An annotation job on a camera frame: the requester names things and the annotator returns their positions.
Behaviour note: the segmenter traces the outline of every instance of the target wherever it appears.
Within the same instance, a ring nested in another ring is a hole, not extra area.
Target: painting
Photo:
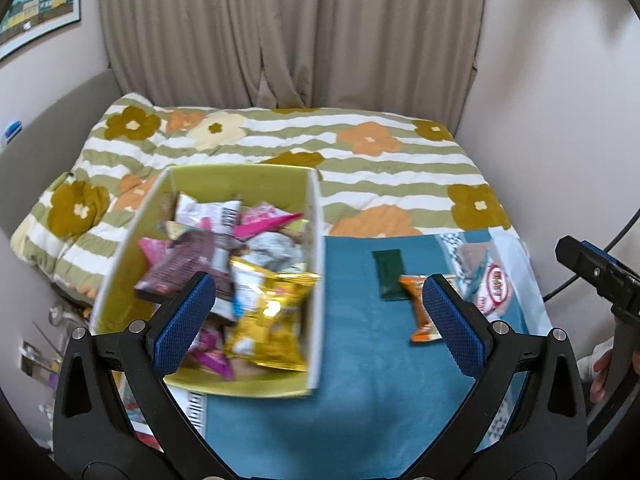
[[[0,22],[0,60],[30,41],[80,20],[80,0],[14,0]]]

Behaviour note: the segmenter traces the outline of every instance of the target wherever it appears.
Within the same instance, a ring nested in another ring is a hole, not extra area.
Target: curtain fold
[[[370,109],[455,131],[484,0],[100,0],[124,91],[158,105]]]

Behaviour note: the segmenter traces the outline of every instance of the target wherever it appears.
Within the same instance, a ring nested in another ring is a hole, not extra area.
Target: gray headboard
[[[71,169],[91,128],[121,96],[105,70],[44,110],[0,152],[0,229],[8,238],[47,186]]]

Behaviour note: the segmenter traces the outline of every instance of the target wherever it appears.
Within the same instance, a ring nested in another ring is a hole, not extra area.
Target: bedspread
[[[331,236],[510,228],[442,124],[335,108],[159,108],[128,94],[91,130],[70,172],[43,192],[12,248],[50,279],[95,298],[162,168],[238,162],[316,168]]]

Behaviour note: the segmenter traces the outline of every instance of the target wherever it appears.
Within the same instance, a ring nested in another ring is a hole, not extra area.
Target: blue tablecloth
[[[468,242],[490,240],[486,231]],[[209,396],[206,440],[237,474],[282,480],[394,478],[442,430],[473,381],[441,342],[410,346],[409,301],[381,301],[371,251],[407,274],[446,274],[433,236],[326,238],[326,331],[318,390],[301,399]],[[526,329],[515,298],[504,318]]]

